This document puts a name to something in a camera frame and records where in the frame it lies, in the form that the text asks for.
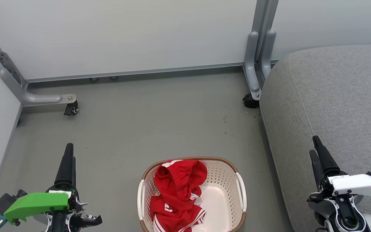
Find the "brown basket rim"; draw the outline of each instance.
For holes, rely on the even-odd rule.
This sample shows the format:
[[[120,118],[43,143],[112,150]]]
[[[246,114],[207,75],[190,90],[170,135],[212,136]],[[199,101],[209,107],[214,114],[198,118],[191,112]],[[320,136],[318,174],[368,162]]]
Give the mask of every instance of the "brown basket rim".
[[[235,173],[238,173],[238,170],[237,168],[234,166],[234,164],[232,164],[230,161],[224,159],[224,158],[221,158],[221,157],[183,157],[183,158],[177,158],[177,159],[167,159],[167,160],[163,160],[163,161],[160,161],[160,162],[156,162],[154,164],[152,164],[145,172],[144,172],[144,175],[142,177],[142,179],[146,179],[148,173],[153,170],[153,168],[163,164],[163,163],[166,163],[167,161],[169,160],[214,160],[214,161],[221,161],[223,163],[226,163],[228,166],[231,167],[231,169],[233,169],[233,171]],[[229,232],[237,232],[241,229],[241,227],[243,226],[244,222],[246,221],[246,212],[243,212],[242,213],[242,216],[241,216],[241,220],[240,220],[240,223],[231,231]],[[141,225],[141,228],[143,228],[143,231],[144,232],[153,232],[153,231],[149,231],[146,227],[146,224],[144,222],[144,220],[140,220],[140,225]]]

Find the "red garment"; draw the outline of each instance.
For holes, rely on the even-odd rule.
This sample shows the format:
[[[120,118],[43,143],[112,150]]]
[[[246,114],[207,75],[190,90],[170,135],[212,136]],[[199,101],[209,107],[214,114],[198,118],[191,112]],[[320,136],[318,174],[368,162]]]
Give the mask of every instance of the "red garment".
[[[157,231],[191,232],[191,226],[204,222],[206,211],[194,203],[206,178],[207,167],[198,160],[170,160],[160,165],[154,179],[160,195],[150,201]]]

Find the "robotic arm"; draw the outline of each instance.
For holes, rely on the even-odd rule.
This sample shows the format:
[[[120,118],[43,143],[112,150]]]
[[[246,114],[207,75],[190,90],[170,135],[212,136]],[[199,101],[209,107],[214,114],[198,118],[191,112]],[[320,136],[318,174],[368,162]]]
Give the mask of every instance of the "robotic arm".
[[[317,231],[371,232],[371,215],[360,213],[356,207],[364,196],[371,197],[371,173],[348,175],[318,136],[313,136],[313,143],[317,153],[311,150],[310,157],[318,192],[307,201],[324,226]]]
[[[101,216],[84,213],[76,188],[74,145],[68,143],[54,182],[45,193],[19,190],[16,196],[0,198],[0,228],[6,222],[19,226],[26,217],[43,214],[47,217],[46,232],[79,232],[82,228],[102,223]]]

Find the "white robot part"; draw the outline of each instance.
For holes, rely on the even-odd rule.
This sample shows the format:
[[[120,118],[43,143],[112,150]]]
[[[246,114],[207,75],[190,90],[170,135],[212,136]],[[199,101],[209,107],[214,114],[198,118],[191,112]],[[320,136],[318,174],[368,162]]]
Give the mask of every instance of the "white robot part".
[[[333,196],[339,194],[358,194],[371,197],[371,176],[366,174],[344,175],[329,178],[333,185]]]

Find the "robot arm with green bracket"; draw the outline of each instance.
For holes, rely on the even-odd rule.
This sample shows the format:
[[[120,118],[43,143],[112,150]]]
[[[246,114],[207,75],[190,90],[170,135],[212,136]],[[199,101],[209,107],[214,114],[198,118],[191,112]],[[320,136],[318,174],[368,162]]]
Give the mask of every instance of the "robot arm with green bracket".
[[[84,213],[75,187],[75,157],[72,143],[68,143],[58,169],[54,185],[46,192],[27,194],[19,190],[16,196],[4,194],[0,198],[0,228],[6,222],[19,226],[19,220],[38,214],[47,216],[46,232],[78,232],[81,228],[102,223],[101,216]]]

